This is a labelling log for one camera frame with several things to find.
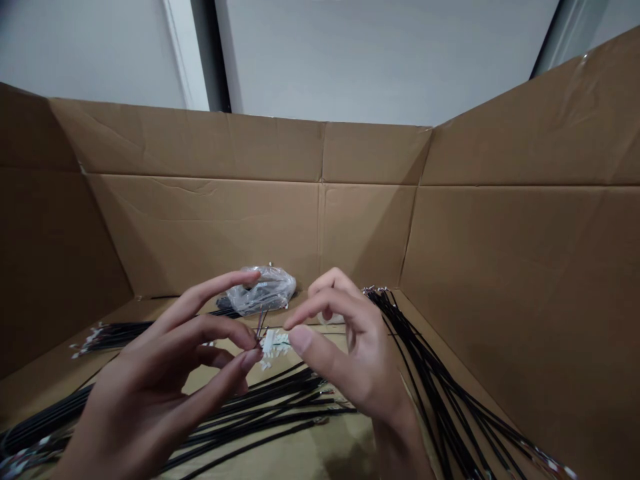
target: fingernail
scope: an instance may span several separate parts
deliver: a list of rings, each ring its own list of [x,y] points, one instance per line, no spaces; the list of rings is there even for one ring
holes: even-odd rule
[[[296,325],[289,332],[289,342],[298,355],[302,355],[313,340],[313,330],[306,325]]]
[[[243,372],[249,373],[249,370],[262,358],[262,350],[249,350],[244,353],[244,356],[240,368],[242,368]]]

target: right hand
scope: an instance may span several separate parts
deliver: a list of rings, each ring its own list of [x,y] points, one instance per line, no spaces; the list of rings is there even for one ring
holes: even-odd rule
[[[322,312],[345,318],[349,354],[324,335],[302,323]],[[309,287],[309,299],[284,324],[291,330],[295,352],[322,378],[328,380],[360,412],[395,426],[413,405],[402,382],[387,338],[380,310],[338,268],[329,270]]]

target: hand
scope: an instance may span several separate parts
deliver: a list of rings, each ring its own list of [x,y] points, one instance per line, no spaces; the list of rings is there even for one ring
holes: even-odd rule
[[[349,354],[306,325],[323,313],[340,313],[347,324]],[[379,473],[383,480],[434,480],[413,402],[389,351],[380,310],[334,268],[309,287],[309,299],[285,322],[289,342],[318,375],[334,384],[373,420]]]
[[[231,272],[190,288],[105,366],[54,478],[151,478],[205,417],[246,391],[245,377],[262,358],[253,331],[226,317],[194,315],[214,295],[259,276]],[[234,358],[202,345],[222,338],[245,351]],[[200,365],[221,370],[197,392],[183,394]]]
[[[345,318],[349,354],[306,325],[323,312]],[[353,282],[334,268],[309,287],[309,299],[284,324],[289,341],[312,370],[330,381],[369,417],[392,427],[413,415],[413,405],[390,352],[381,312]]]

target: finger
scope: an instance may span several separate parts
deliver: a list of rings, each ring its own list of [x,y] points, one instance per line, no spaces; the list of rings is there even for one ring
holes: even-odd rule
[[[200,362],[200,365],[206,365],[214,368],[224,368],[234,356],[224,349],[217,347],[205,347],[204,345],[198,345],[195,349],[195,355]]]
[[[342,272],[338,267],[334,267],[314,281],[308,290],[309,297],[316,295],[325,288],[335,288],[347,292],[354,297],[361,297],[362,292],[355,286],[354,282]]]
[[[289,333],[289,342],[314,372],[347,398],[357,398],[363,391],[363,376],[358,374],[353,359],[324,335],[307,325],[298,325]]]
[[[158,338],[160,335],[192,319],[205,303],[218,293],[224,292],[234,285],[253,282],[259,277],[260,272],[258,271],[234,271],[194,285],[160,315],[158,320],[146,332],[138,337],[142,339],[138,344],[146,343],[152,338]]]
[[[208,384],[192,393],[184,403],[173,410],[169,422],[188,430],[194,428],[242,388],[242,382],[249,370],[261,358],[261,350],[242,352],[222,368]]]
[[[255,346],[255,334],[246,325],[226,317],[198,315],[136,350],[140,356],[137,364],[141,373],[155,371],[159,365],[174,362],[203,343],[224,338],[242,350],[251,350]]]
[[[236,388],[236,390],[235,390],[235,394],[238,397],[241,397],[242,395],[246,394],[247,392],[249,392],[249,384],[247,383],[247,379],[242,379],[242,380],[240,380],[240,384],[238,385],[238,388]]]
[[[373,306],[367,302],[362,295],[361,298],[355,298],[342,290],[325,288],[296,308],[285,321],[283,328],[291,330],[294,326],[316,316],[319,312],[330,310],[344,316],[345,322],[356,331],[364,332],[370,327],[366,320],[366,312]]]

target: left hand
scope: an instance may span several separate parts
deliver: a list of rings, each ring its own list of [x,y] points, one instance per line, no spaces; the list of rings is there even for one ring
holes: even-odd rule
[[[204,418],[245,392],[245,377],[262,358],[254,332],[226,317],[194,315],[214,295],[259,275],[230,272],[190,288],[106,365],[53,478],[151,478]],[[245,351],[234,358],[202,345],[222,338]],[[182,393],[200,365],[221,370],[195,393]]]

